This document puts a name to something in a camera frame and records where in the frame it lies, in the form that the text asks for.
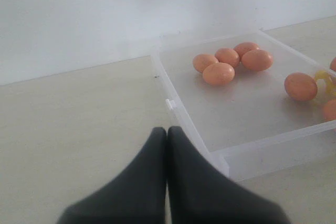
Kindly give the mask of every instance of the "brown egg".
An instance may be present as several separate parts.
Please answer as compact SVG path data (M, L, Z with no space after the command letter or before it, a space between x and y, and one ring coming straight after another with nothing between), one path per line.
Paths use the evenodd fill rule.
M330 63L330 69L336 72L336 57Z
M243 42L235 46L234 50L239 54L240 59L244 54L251 50L259 49L259 46L253 42Z
M326 121L336 120L336 99L327 102L322 111Z
M203 71L204 81L213 86L225 85L231 82L234 76L234 68L227 63L214 63Z
M193 60L194 68L200 73L203 73L204 69L213 63L218 63L217 58L208 54L197 55Z
M232 67L237 67L240 63L240 58L238 53L231 48L220 48L215 53L215 57L221 63L227 63Z
M310 101L317 94L317 85L313 78L305 73L292 73L285 79L285 91L297 101Z
M264 50L251 50L241 59L245 68L252 71L263 71L273 64L273 56Z

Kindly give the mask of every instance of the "yellow plastic object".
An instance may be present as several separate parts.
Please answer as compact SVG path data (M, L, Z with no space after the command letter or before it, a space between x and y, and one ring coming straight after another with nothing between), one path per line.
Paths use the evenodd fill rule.
M314 80L317 81L320 79L324 80L324 82L326 83L325 92L336 96L336 85L332 83L330 75L324 70L319 70L316 72Z

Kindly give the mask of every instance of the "clear plastic container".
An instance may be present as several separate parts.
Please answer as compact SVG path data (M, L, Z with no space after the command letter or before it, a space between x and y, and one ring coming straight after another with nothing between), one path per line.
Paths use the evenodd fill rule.
M207 85L193 58L252 41L269 51L274 64L263 72L236 69L223 87ZM216 38L152 54L166 102L196 148L223 174L239 181L336 153L336 121L323 122L326 96L310 102L288 97L283 82L293 72L329 71L261 31Z

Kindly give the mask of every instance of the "white wall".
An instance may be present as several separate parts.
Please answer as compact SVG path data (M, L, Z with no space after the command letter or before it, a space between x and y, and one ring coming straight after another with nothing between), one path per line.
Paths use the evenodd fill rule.
M336 0L0 0L0 84L143 56L162 35L332 15Z

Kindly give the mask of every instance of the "beige floor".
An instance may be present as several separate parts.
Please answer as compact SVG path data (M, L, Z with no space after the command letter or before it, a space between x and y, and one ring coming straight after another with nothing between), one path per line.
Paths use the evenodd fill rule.
M268 32L327 66L336 18ZM170 118L149 57L0 87L0 223L55 223L99 188ZM294 223L334 223L336 157L241 184L283 205Z

